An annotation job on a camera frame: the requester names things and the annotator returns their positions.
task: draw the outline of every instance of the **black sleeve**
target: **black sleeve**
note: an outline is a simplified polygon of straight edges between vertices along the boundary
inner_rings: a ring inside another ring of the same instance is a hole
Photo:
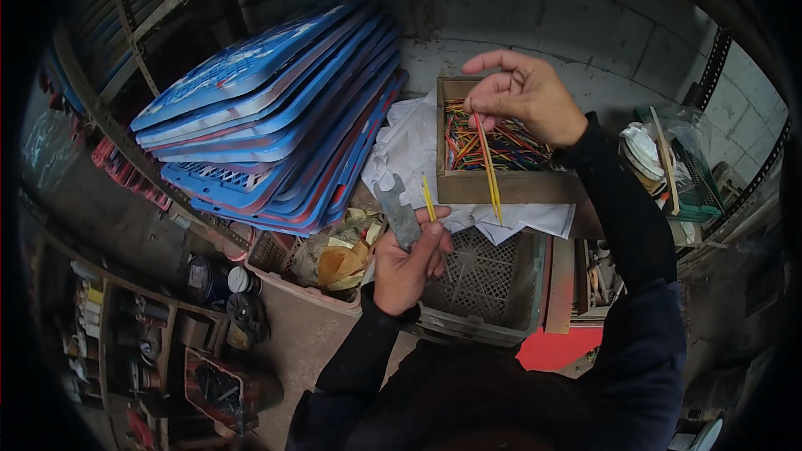
[[[576,170],[585,186],[627,291],[657,279],[676,281],[674,238],[666,216],[607,142],[596,113],[587,117],[585,134],[556,159]]]
[[[362,287],[362,317],[317,377],[315,392],[303,394],[289,424],[286,449],[336,449],[382,386],[398,332],[414,324],[420,308],[396,318],[373,303],[374,284]]]
[[[627,294],[609,309],[596,362],[580,377],[617,406],[620,449],[665,449],[683,400],[686,358],[674,239],[665,215],[602,133],[594,113],[561,163],[576,170]]]

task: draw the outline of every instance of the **hand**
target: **hand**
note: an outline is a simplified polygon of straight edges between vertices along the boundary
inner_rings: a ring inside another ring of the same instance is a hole
[[[447,205],[435,205],[437,218],[451,214]],[[429,221],[425,207],[415,211],[423,232],[412,244],[411,253],[398,245],[396,235],[388,231],[376,242],[376,289],[373,303],[388,316],[398,317],[418,303],[424,294],[428,276],[442,276],[446,262],[440,251],[454,251],[451,234],[439,221]]]
[[[463,73],[502,67],[474,87],[465,98],[465,111],[479,114],[489,131],[496,122],[513,117],[534,137],[555,148],[576,144],[588,127],[574,99],[554,68],[514,51],[493,51],[476,56],[462,66]],[[469,121],[475,127],[473,119]]]

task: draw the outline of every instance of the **crumpled paper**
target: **crumpled paper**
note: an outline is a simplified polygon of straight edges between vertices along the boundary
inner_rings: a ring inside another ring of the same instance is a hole
[[[402,204],[417,209],[426,205],[423,180],[426,175],[432,201],[437,204],[437,95],[399,101],[387,114],[388,127],[381,128],[362,171],[362,181],[374,194],[374,183],[382,190],[394,184],[393,173],[404,182]],[[503,243],[525,226],[561,238],[568,238],[574,222],[575,204],[502,204],[504,223],[500,223],[489,204],[452,204],[452,213],[443,220],[445,227],[458,232],[476,226],[495,245]]]

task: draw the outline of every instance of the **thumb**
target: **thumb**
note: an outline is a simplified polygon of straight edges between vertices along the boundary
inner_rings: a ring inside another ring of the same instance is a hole
[[[528,115],[524,98],[503,93],[477,94],[471,98],[471,109],[480,114],[513,117],[519,121],[524,121]]]
[[[426,273],[426,266],[429,264],[429,258],[438,250],[442,237],[443,224],[441,222],[433,222],[426,228],[426,231],[421,234],[416,245],[412,247],[412,251],[404,266],[408,266],[412,271],[424,275]]]

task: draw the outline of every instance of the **black shirt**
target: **black shirt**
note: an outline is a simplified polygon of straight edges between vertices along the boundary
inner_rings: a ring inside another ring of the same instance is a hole
[[[685,331],[665,216],[607,143],[595,114],[558,157],[576,170],[627,283],[593,368],[572,380],[527,372],[510,352],[425,340],[379,392],[398,331],[373,285],[363,315],[298,402],[286,448],[427,449],[480,428],[518,428],[554,448],[667,448],[682,403]]]

